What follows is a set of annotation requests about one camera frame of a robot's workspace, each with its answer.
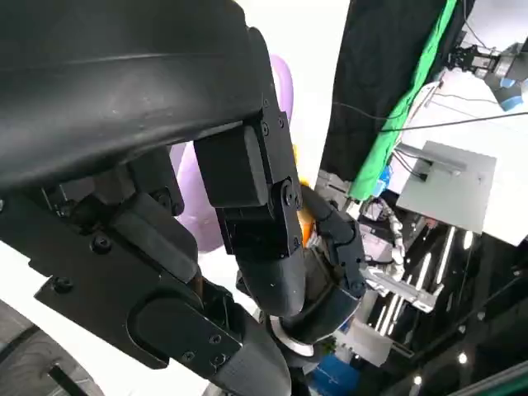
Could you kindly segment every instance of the black plastic cover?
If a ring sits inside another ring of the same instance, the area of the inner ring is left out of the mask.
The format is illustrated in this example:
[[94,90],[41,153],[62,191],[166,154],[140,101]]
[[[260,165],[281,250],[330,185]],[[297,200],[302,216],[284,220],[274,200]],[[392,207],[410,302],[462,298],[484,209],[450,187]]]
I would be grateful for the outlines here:
[[277,260],[237,257],[244,283],[257,305],[272,316],[295,315],[304,304],[303,249]]
[[230,0],[6,0],[0,191],[104,170],[261,108]]

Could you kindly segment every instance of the wire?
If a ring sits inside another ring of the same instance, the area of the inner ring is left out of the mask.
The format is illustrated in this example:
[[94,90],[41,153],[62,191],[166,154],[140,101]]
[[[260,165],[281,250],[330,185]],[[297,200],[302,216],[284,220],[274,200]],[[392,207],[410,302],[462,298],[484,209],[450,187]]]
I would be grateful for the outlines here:
[[476,41],[478,41],[482,47],[484,47],[486,50],[492,50],[491,48],[489,48],[487,45],[484,44],[484,42],[482,40],[480,40],[480,38],[477,36],[477,34],[475,33],[475,31],[473,30],[473,28],[469,25],[468,23],[468,1],[467,0],[462,0],[462,3],[464,4],[464,22],[465,22],[465,25],[468,27],[468,30],[473,33],[473,36],[474,38],[476,39]]
[[411,155],[409,153],[405,153],[404,151],[400,150],[399,148],[395,148],[394,151],[397,151],[398,153],[404,155],[405,157],[415,158],[415,159],[422,159],[422,158],[418,157],[417,155]]
[[455,109],[454,107],[451,107],[451,106],[447,106],[447,105],[443,105],[441,103],[438,103],[437,101],[433,101],[431,100],[431,103],[433,105],[437,105],[437,106],[440,106],[440,107],[444,107],[445,109],[447,110],[451,110],[451,111],[454,111],[455,113],[459,113],[463,116],[468,116],[468,117],[472,117],[472,118],[478,118],[476,115],[473,115],[473,114],[470,114],[470,113],[467,113],[465,111],[462,111],[462,110],[459,110],[459,109]]
[[410,167],[410,165],[401,157],[399,157],[398,155],[396,155],[397,153],[394,153],[394,158],[396,158],[398,160],[399,163],[402,164],[402,167],[407,171],[409,172],[410,174],[412,174],[413,176],[415,177],[418,177],[419,179],[422,179],[422,175],[420,173],[416,173],[413,171],[413,169]]
[[398,115],[393,115],[392,117],[380,117],[380,116],[377,116],[377,115],[371,115],[371,114],[367,113],[366,111],[360,109],[359,107],[347,105],[346,103],[341,103],[339,101],[333,101],[332,104],[336,105],[336,106],[347,107],[347,108],[352,109],[354,111],[357,111],[358,113],[362,114],[363,116],[369,117],[369,118],[371,118],[373,120],[395,120],[395,119],[399,118],[404,113],[404,111],[401,111]]
[[400,159],[400,161],[402,161],[402,163],[404,163],[405,166],[406,166],[407,168],[412,169],[412,171],[414,172],[413,167],[412,167],[412,166],[411,166],[411,165],[405,160],[405,158],[403,158],[401,155],[399,155],[398,152],[397,152],[397,153],[394,153],[394,155],[395,155],[396,157],[398,157],[398,158]]
[[444,126],[470,124],[472,122],[498,120],[500,118],[510,118],[510,117],[519,117],[519,116],[528,116],[528,111],[523,111],[521,113],[513,113],[513,114],[495,115],[493,117],[475,118],[475,119],[472,119],[472,120],[461,120],[461,121],[445,122],[445,123],[442,123],[442,124],[408,126],[406,128],[393,128],[391,130],[381,130],[380,132],[402,132],[404,130],[426,130],[428,128],[440,128],[440,127],[444,127]]
[[435,97],[456,97],[457,99],[461,99],[463,101],[482,101],[485,103],[491,103],[492,105],[498,106],[498,103],[495,101],[489,101],[488,99],[473,99],[468,97],[459,97],[458,95],[442,95],[441,93],[435,93],[433,96]]

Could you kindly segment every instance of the ceiling light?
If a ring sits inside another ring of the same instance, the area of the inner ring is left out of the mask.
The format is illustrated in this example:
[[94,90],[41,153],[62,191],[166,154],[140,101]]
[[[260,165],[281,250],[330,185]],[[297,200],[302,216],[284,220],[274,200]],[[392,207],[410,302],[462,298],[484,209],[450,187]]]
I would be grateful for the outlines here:
[[466,231],[464,235],[464,250],[471,248],[471,243],[473,243],[473,233]]
[[418,276],[418,281],[416,282],[416,289],[421,290],[423,286],[423,281],[426,279],[427,270],[429,269],[429,263],[431,262],[431,253],[429,252],[423,259],[422,269],[420,270],[420,275]]
[[385,320],[383,321],[381,329],[379,330],[379,334],[382,336],[387,334],[387,330],[389,330],[391,318],[393,317],[394,310],[396,309],[396,303],[398,303],[398,296],[393,295],[393,298],[390,300],[389,309],[387,309],[387,315],[385,315]]
[[465,365],[467,362],[468,362],[468,356],[465,353],[461,352],[459,354],[459,363],[461,365]]
[[436,283],[439,285],[442,283],[442,278],[444,277],[444,271],[446,270],[447,257],[449,256],[449,251],[451,250],[451,244],[453,243],[453,237],[455,236],[455,227],[449,229],[447,234],[447,242],[445,243],[444,252],[442,253],[442,258],[440,260],[440,269],[438,270],[438,275],[436,275]]
[[379,318],[378,318],[378,322],[376,323],[376,327],[374,328],[374,330],[376,332],[378,330],[380,330],[381,321],[383,320],[383,315],[385,315],[385,311],[386,310],[387,310],[387,305],[384,305],[383,308],[381,309],[381,313],[379,314]]
[[[411,284],[411,280],[413,279],[412,275],[409,275],[407,278],[407,284]],[[394,313],[394,319],[393,321],[396,323],[398,321],[399,311],[402,309],[404,299],[399,299],[398,306],[396,307],[396,312]]]

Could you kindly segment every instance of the white wall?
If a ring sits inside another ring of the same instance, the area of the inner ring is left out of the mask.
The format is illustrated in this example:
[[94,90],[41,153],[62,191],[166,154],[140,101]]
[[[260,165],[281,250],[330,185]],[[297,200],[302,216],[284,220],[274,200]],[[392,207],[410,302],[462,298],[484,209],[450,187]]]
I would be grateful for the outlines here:
[[[477,0],[469,24],[487,47],[503,50],[514,42],[524,42],[528,36],[528,2]],[[477,44],[470,33],[466,40]],[[447,72],[443,80],[442,89],[437,91],[442,95],[494,101],[484,82],[470,73]],[[528,111],[528,105],[512,112],[521,111]],[[502,114],[502,109],[492,103],[434,96],[410,126]],[[484,232],[515,245],[520,243],[528,234],[528,212],[520,204],[528,196],[528,116],[403,133],[404,143],[419,148],[428,140],[497,158]],[[393,166],[397,175],[391,189],[399,191],[408,174],[398,163]]]

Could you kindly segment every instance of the metal plate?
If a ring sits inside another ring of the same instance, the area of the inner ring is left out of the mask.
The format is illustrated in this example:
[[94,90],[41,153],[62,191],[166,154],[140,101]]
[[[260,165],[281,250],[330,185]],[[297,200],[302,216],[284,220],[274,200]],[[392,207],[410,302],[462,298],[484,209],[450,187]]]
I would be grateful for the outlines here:
[[497,159],[435,142],[427,142],[424,151],[465,163],[467,170],[456,176],[433,163],[426,181],[409,177],[397,205],[482,233]]

